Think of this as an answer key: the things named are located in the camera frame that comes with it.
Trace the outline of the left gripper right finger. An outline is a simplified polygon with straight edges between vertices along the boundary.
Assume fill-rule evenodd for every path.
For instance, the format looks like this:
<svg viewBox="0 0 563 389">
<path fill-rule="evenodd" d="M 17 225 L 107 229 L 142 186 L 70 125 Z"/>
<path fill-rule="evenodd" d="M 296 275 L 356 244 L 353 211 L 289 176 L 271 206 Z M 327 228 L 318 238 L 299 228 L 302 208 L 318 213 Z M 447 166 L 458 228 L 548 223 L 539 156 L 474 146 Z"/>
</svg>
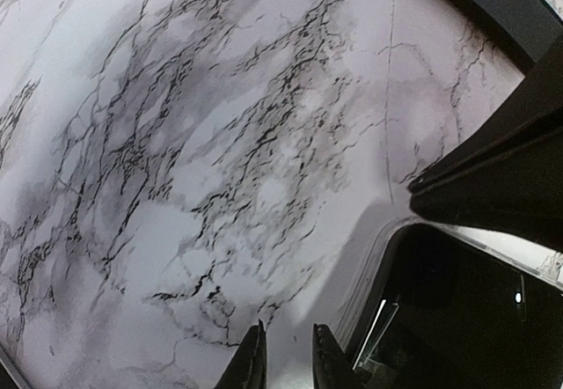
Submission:
<svg viewBox="0 0 563 389">
<path fill-rule="evenodd" d="M 313 386 L 317 389 L 363 388 L 330 327 L 325 324 L 313 325 L 312 373 Z"/>
</svg>

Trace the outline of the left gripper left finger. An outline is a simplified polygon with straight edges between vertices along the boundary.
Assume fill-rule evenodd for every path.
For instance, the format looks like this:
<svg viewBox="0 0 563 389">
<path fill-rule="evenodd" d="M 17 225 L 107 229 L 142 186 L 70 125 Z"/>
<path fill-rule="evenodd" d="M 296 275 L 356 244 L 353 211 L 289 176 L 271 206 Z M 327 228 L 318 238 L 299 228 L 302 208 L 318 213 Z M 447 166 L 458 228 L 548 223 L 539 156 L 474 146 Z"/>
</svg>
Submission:
<svg viewBox="0 0 563 389">
<path fill-rule="evenodd" d="M 267 387 L 267 334 L 262 320 L 249 327 L 215 389 Z"/>
</svg>

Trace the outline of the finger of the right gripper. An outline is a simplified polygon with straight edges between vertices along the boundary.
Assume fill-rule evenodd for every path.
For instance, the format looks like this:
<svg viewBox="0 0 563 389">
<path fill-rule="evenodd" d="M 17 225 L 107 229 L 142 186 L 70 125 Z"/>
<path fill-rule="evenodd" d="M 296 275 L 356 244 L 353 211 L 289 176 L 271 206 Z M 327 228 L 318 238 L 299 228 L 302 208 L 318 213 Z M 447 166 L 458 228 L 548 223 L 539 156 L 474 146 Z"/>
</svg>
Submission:
<svg viewBox="0 0 563 389">
<path fill-rule="evenodd" d="M 562 244 L 562 40 L 465 142 L 408 190 L 428 221 Z"/>
</svg>

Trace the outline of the black phone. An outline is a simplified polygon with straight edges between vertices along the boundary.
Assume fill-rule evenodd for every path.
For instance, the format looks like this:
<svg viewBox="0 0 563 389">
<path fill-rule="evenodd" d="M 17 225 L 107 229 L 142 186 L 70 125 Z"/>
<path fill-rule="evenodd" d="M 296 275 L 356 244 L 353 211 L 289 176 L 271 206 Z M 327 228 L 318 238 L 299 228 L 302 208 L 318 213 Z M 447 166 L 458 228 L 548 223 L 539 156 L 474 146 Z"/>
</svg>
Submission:
<svg viewBox="0 0 563 389">
<path fill-rule="evenodd" d="M 448 0 L 523 73 L 562 60 L 562 18 L 545 0 Z"/>
<path fill-rule="evenodd" d="M 559 388 L 562 293 L 409 225 L 385 247 L 347 352 L 367 388 Z"/>
</svg>

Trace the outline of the clear magsafe phone case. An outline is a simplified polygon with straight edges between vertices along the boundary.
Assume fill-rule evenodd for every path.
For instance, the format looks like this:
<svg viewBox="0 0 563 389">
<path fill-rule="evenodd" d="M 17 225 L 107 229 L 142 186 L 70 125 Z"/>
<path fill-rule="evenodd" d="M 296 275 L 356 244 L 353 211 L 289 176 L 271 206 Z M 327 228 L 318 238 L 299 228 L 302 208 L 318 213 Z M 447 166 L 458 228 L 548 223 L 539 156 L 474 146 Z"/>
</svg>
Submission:
<svg viewBox="0 0 563 389">
<path fill-rule="evenodd" d="M 481 230 L 461 225 L 438 224 L 418 217 L 395 219 L 385 225 L 373 244 L 346 296 L 342 317 L 336 326 L 336 339 L 348 359 L 354 361 L 362 350 L 371 327 L 372 308 L 378 304 L 377 282 L 384 281 L 392 263 L 393 245 L 415 225 L 427 225 L 562 290 L 562 253 L 553 248 L 505 232 Z"/>
</svg>

